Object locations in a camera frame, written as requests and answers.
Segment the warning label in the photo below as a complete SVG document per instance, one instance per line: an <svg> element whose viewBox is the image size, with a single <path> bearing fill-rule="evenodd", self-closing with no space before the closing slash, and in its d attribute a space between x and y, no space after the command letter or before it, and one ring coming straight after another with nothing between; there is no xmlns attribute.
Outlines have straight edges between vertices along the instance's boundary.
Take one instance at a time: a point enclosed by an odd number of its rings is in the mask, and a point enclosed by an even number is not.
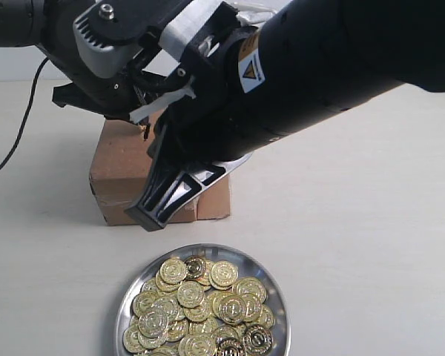
<svg viewBox="0 0 445 356"><path fill-rule="evenodd" d="M239 78L244 93L255 89L266 80L260 65L259 35L260 32L256 32L247 38L240 47Z"/></svg>

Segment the bolt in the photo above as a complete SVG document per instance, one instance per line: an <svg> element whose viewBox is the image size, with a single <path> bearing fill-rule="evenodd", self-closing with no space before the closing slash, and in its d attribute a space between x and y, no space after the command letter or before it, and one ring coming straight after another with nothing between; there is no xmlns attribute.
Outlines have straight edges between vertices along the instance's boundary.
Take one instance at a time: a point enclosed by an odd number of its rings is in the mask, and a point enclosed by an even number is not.
<svg viewBox="0 0 445 356"><path fill-rule="evenodd" d="M107 21L113 19L113 7L109 4L102 4L99 8L99 16Z"/></svg>
<svg viewBox="0 0 445 356"><path fill-rule="evenodd" d="M178 68L177 69L177 74L178 74L178 76L185 76L186 75L186 70L184 70L183 68Z"/></svg>

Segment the black cable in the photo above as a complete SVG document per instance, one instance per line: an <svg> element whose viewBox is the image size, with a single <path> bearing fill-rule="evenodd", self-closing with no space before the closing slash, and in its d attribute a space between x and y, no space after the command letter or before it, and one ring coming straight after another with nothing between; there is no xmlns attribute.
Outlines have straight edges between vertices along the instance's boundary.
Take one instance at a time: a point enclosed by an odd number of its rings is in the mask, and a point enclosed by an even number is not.
<svg viewBox="0 0 445 356"><path fill-rule="evenodd" d="M22 139L24 126L27 123L28 115L30 115L31 107L33 106L33 100L35 99L35 91L36 91L36 85L38 84L39 74L42 72L43 67L46 65L47 61L48 58L44 59L43 62L38 66L38 69L36 70L35 77L33 78L33 84L31 85L31 93L30 93L30 98L28 99L27 110L24 112L22 124L20 125L20 129L18 130L18 135L16 136L15 143L13 143L12 149L10 150L10 152L8 152L8 155L5 157L5 159L0 163L0 171L8 163L10 158L12 158L12 155L15 153L18 144L20 143L20 139Z"/></svg>

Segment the brown cardboard box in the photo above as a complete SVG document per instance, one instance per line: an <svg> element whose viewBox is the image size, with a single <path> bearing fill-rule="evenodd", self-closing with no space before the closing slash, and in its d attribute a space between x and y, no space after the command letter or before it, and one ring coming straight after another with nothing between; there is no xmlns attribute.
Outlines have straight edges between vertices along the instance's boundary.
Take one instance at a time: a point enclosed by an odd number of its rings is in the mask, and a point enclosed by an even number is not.
<svg viewBox="0 0 445 356"><path fill-rule="evenodd" d="M142 193L151 166L147 148L153 132L143 141L140 129L120 121L106 121L92 166L90 186L108 225L134 225L124 210ZM231 214L229 177L189 202L171 219L172 223L222 219Z"/></svg>

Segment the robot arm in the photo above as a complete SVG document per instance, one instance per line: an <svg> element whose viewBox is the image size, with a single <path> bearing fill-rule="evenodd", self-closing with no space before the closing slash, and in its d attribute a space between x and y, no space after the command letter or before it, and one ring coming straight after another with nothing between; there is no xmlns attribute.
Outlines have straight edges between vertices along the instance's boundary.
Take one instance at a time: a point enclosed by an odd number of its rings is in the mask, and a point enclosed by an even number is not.
<svg viewBox="0 0 445 356"><path fill-rule="evenodd" d="M134 123L166 107L128 209L149 231L257 148L404 82L445 91L445 0L293 0L260 28L220 0L0 4L0 46L37 45L73 81L58 105ZM145 71L161 50L167 78Z"/></svg>

